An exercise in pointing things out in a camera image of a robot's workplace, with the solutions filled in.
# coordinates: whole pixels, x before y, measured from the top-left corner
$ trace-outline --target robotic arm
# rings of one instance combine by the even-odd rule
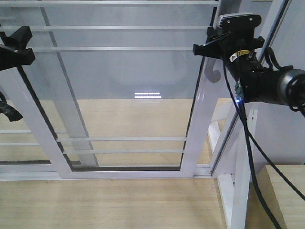
[[[208,28],[208,43],[194,44],[193,53],[223,60],[240,85],[236,87],[238,100],[288,105],[305,116],[305,71],[281,67],[270,47],[264,51],[268,68],[255,56],[254,50],[264,44],[262,37],[254,38],[254,29],[261,20],[254,13],[221,15],[217,28]]]

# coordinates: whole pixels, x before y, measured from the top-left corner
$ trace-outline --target black bracket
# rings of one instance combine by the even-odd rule
[[[11,36],[0,34],[4,45],[0,44],[0,71],[21,65],[31,65],[35,60],[34,52],[26,46],[32,38],[29,26],[22,26]]]

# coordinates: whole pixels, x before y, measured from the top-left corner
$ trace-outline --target wooden floor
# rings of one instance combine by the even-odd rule
[[[79,100],[79,106],[90,136],[107,137],[184,137],[192,99],[158,100]],[[217,105],[230,102],[219,99]],[[41,101],[55,130],[64,131],[63,122],[52,101]],[[2,130],[27,130],[23,119],[10,123],[0,115]],[[36,142],[32,134],[0,134],[2,143]],[[146,142],[93,142],[94,149],[183,149],[181,141]],[[199,160],[201,164],[210,162],[211,149],[208,138]],[[71,160],[79,160],[76,154],[69,155]],[[140,166],[140,165],[176,165],[180,163],[178,153],[97,154],[101,166]],[[48,160],[40,146],[1,146],[1,161]]]
[[[278,166],[285,176],[305,193],[305,166]],[[305,202],[284,182],[271,166],[262,169],[258,183],[267,205],[283,229],[305,228]],[[275,229],[250,186],[246,229]]]
[[[214,179],[0,184],[1,229],[224,229]]]

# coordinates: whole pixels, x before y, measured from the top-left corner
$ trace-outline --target black power cord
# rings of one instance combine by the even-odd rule
[[[244,104],[243,102],[239,102],[238,104],[240,105],[240,108],[238,108],[238,106],[235,103],[234,100],[234,96],[233,93],[231,91],[230,88],[230,84],[228,81],[228,77],[227,77],[227,73],[226,73],[226,68],[225,68],[225,64],[224,64],[224,78],[225,78],[225,82],[227,84],[231,99],[233,101],[233,104],[236,108],[236,111],[242,121],[242,124],[244,126],[244,134],[245,134],[245,138],[246,138],[246,145],[247,145],[247,152],[248,152],[248,157],[249,157],[249,166],[250,166],[250,173],[251,173],[251,178],[252,178],[252,182],[253,182],[253,186],[255,189],[255,192],[258,196],[259,201],[261,202],[264,210],[266,211],[267,215],[269,216],[270,220],[272,221],[272,223],[274,224],[276,229],[282,229],[281,226],[279,225],[279,223],[277,222],[275,216],[273,215],[273,213],[271,212],[270,208],[268,207],[268,205],[266,204],[266,201],[260,191],[260,188],[258,186],[257,180],[256,180],[256,175],[255,175],[255,167],[254,167],[254,162],[253,162],[253,156],[252,156],[252,152],[251,152],[251,146],[250,146],[250,140],[249,140],[249,130],[248,130],[248,126],[247,126],[247,121],[246,121],[246,114],[245,114],[245,110],[244,110]]]
[[[274,214],[271,212],[270,208],[268,207],[268,205],[262,195],[262,192],[258,186],[258,182],[257,182],[256,175],[255,175],[255,167],[254,167],[254,161],[253,161],[253,156],[252,156],[252,151],[251,151],[251,145],[250,145],[249,130],[248,130],[248,125],[247,125],[247,116],[246,116],[243,101],[238,102],[238,106],[239,106],[239,111],[241,113],[240,119],[244,126],[244,135],[245,135],[245,139],[246,139],[247,152],[248,152],[248,157],[249,157],[249,166],[250,166],[251,178],[252,178],[255,192],[256,192],[257,197],[258,197],[259,201],[261,202],[263,208],[265,209],[267,215],[269,216],[272,223],[274,224],[275,228],[281,229],[280,224],[278,223]]]
[[[232,98],[233,100],[233,104],[236,108],[236,111],[238,113],[238,116],[241,117],[241,113],[239,111],[239,108],[238,106],[236,105],[235,103],[235,100],[234,100],[234,96],[233,96],[233,93],[232,93],[232,90],[230,88],[230,85],[229,85],[229,81],[227,80],[227,74],[226,74],[226,69],[225,69],[225,66],[224,66],[224,78],[225,78],[225,81],[226,81],[226,84],[227,84],[227,87],[228,87],[228,90],[229,90],[229,93],[230,93],[230,97]],[[254,137],[252,136],[252,134],[250,133],[250,131],[247,129],[247,132],[251,138],[251,140],[253,141],[253,143],[255,144],[256,148],[259,150],[259,152],[262,154],[262,156],[265,158],[265,160],[271,165],[271,167],[278,173],[278,175],[281,176],[281,178],[305,201],[305,195],[299,190],[297,189],[296,186],[294,186],[291,181],[279,170],[279,168],[270,160],[270,158],[266,155],[266,153],[262,150],[262,148],[259,146],[259,144],[257,143],[257,141],[254,139]]]

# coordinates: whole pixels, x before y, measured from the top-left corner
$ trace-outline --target horizontal metal bar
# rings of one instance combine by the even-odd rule
[[[32,47],[34,52],[192,51],[192,47]]]
[[[20,26],[2,26],[0,31],[16,31]],[[61,30],[205,30],[208,26],[100,26],[100,25],[52,25],[30,26],[32,32],[51,32]]]
[[[212,5],[218,1],[0,1],[0,7],[47,7],[63,5]]]
[[[0,134],[29,134],[30,130],[0,130]]]
[[[39,146],[37,142],[0,143],[0,146]]]
[[[183,153],[183,149],[65,150],[63,154]]]
[[[59,137],[57,141],[186,141],[186,137]]]
[[[66,134],[65,130],[56,130],[57,134]],[[0,134],[30,134],[31,130],[0,130]]]

